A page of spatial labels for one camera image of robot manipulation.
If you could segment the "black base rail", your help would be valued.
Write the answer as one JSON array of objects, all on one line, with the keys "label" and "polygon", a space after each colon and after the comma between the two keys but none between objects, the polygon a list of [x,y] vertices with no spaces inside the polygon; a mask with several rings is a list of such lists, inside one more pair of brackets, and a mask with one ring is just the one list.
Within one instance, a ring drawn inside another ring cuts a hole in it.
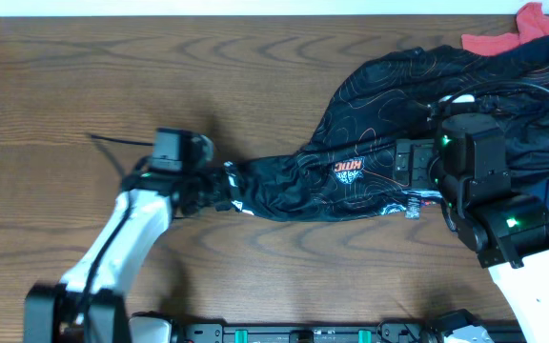
[{"label": "black base rail", "polygon": [[465,310],[427,322],[389,319],[369,325],[181,324],[160,313],[130,319],[133,342],[156,343],[521,343],[518,325],[488,324]]}]

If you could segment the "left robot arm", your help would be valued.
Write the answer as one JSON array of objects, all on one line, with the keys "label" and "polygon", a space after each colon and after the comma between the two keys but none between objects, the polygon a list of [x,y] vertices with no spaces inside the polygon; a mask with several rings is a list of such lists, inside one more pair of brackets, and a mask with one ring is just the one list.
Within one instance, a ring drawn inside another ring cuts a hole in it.
[{"label": "left robot arm", "polygon": [[130,342],[125,299],[156,240],[175,215],[212,205],[222,175],[135,170],[123,178],[114,211],[85,255],[55,285],[35,284],[24,305],[26,342]]}]

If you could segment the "black orange patterned jersey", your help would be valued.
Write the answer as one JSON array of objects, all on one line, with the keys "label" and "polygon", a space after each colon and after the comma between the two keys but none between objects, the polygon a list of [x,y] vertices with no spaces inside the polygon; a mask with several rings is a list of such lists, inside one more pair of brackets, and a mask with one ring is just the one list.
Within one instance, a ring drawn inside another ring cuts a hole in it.
[{"label": "black orange patterned jersey", "polygon": [[403,212],[433,190],[394,179],[398,139],[425,139],[438,100],[475,96],[505,134],[512,186],[549,173],[549,36],[495,56],[441,46],[364,63],[336,90],[313,136],[291,155],[227,163],[220,211],[274,221],[332,222]]}]

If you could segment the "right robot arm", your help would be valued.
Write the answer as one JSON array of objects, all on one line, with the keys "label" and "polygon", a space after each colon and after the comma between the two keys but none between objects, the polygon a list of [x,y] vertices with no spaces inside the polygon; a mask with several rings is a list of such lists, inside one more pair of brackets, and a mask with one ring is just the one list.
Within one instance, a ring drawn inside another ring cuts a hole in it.
[{"label": "right robot arm", "polygon": [[440,194],[449,226],[498,286],[524,339],[549,342],[549,211],[513,190],[496,120],[458,114],[431,139],[398,139],[394,176]]}]

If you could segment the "red garment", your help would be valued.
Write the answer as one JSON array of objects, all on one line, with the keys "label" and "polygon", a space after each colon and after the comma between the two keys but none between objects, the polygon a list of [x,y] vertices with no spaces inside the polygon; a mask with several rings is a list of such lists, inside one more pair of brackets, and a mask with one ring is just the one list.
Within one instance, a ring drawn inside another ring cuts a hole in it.
[{"label": "red garment", "polygon": [[549,36],[549,15],[543,12],[541,2],[529,2],[522,6],[516,15],[516,25],[516,32],[496,36],[462,34],[461,46],[477,55],[495,56]]}]

